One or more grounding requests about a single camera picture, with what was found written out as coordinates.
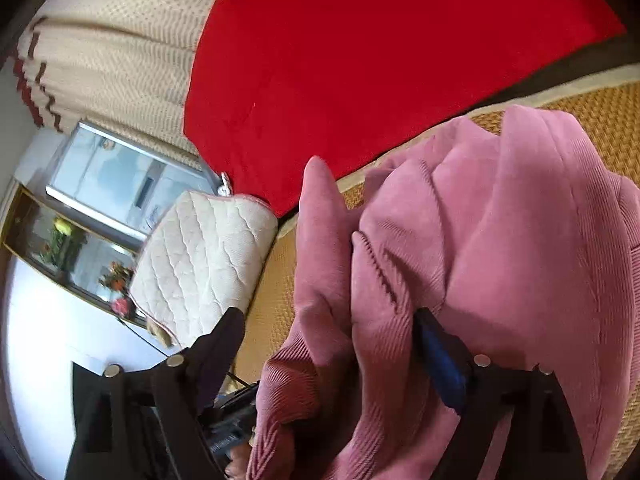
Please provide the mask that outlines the person's left hand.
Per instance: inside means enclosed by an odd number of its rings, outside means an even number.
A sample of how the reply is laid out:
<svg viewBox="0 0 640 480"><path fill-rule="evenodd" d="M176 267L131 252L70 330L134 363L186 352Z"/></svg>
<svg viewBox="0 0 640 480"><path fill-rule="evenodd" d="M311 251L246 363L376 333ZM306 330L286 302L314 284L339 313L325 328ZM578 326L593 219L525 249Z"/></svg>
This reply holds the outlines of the person's left hand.
<svg viewBox="0 0 640 480"><path fill-rule="evenodd" d="M235 448L232 448L229 455L230 462L224 470L228 479L246 479L248 462L250 461L250 454L252 454L252 451L253 448L248 442L243 442Z"/></svg>

